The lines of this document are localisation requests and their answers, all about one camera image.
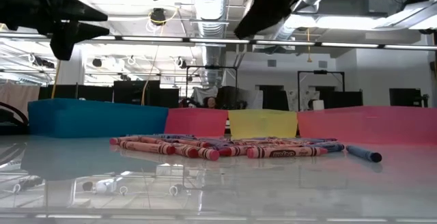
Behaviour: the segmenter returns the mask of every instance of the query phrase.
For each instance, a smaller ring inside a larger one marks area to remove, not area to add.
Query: foam block
[[[29,103],[33,135],[57,138],[118,137],[162,133],[168,108],[75,99]]]
[[[437,109],[349,107],[298,113],[302,137],[334,137],[344,143],[436,145]]]
[[[216,109],[170,109],[165,133],[222,137],[225,135],[227,111]]]
[[[273,110],[229,111],[232,139],[253,137],[293,138],[297,131],[296,112]]]

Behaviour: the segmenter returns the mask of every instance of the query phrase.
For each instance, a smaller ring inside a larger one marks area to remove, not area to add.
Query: pink block
[[[437,144],[437,109],[350,107],[298,113],[302,137],[345,143]]]
[[[225,135],[227,111],[216,109],[170,109],[165,133],[220,137]]]

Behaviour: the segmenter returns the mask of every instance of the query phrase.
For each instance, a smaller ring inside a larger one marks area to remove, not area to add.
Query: crayon tip
[[[175,149],[174,146],[169,146],[169,147],[167,148],[167,155],[175,154],[175,152],[176,152],[176,149]]]
[[[111,145],[118,145],[118,139],[117,138],[112,138],[112,139],[109,139],[109,143],[111,144]]]
[[[195,148],[190,148],[187,152],[189,158],[198,158],[199,154]]]
[[[210,152],[210,160],[218,160],[219,157],[220,157],[220,153],[217,152],[216,150]]]
[[[223,148],[223,149],[219,150],[218,152],[220,153],[220,156],[231,156],[232,155],[231,148]]]
[[[381,154],[374,152],[371,154],[370,159],[374,162],[374,163],[379,163],[380,161],[382,161],[382,156]]]
[[[325,148],[319,148],[319,150],[320,150],[320,155],[328,153],[328,150]]]
[[[248,158],[253,158],[253,149],[247,149],[246,154]]]

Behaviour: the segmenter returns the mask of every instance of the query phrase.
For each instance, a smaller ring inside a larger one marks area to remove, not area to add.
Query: ceiling pipe
[[[299,0],[292,9],[292,12],[297,12],[303,8],[307,8],[312,5],[316,5],[321,0]],[[293,32],[296,30],[293,24],[293,14],[291,14],[284,24],[278,29],[278,31],[272,37],[273,40],[288,40]]]
[[[199,34],[203,38],[223,38],[225,25],[220,23],[225,17],[226,0],[195,0],[196,17],[208,20],[208,23],[198,23]],[[205,66],[222,66],[225,63],[226,48],[217,46],[203,46],[202,59]],[[219,85],[216,73],[206,72],[208,86]]]

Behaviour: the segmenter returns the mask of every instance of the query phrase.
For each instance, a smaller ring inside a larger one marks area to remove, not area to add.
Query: yellow block
[[[298,128],[296,112],[267,109],[229,111],[229,123],[232,139],[294,138]]]

